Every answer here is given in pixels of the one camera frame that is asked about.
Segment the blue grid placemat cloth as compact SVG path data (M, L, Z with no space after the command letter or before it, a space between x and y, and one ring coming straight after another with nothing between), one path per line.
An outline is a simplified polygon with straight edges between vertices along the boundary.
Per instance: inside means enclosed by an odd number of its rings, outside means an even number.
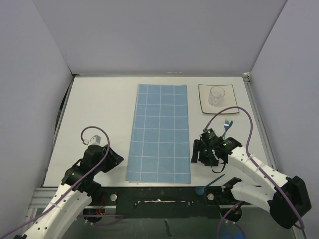
M191 183L186 85L138 85L126 180Z

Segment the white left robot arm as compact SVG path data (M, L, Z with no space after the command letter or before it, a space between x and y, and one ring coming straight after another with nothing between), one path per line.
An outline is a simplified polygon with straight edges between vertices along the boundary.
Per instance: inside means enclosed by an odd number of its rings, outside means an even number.
M102 199L96 174L107 173L124 161L108 145L90 145L84 155L64 174L53 198L33 225L16 239L60 239L89 204Z

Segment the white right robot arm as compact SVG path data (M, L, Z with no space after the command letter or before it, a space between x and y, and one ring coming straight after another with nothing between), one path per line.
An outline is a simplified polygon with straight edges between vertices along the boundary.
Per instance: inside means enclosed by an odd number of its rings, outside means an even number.
M223 139L212 129L203 132L193 142L192 163L201 162L214 167L221 162L239 169L256 185L234 177L222 185L222 198L226 203L243 201L270 213L281 227L290 229L311 208L305 182L293 178L264 164L256 156L247 153L236 139Z

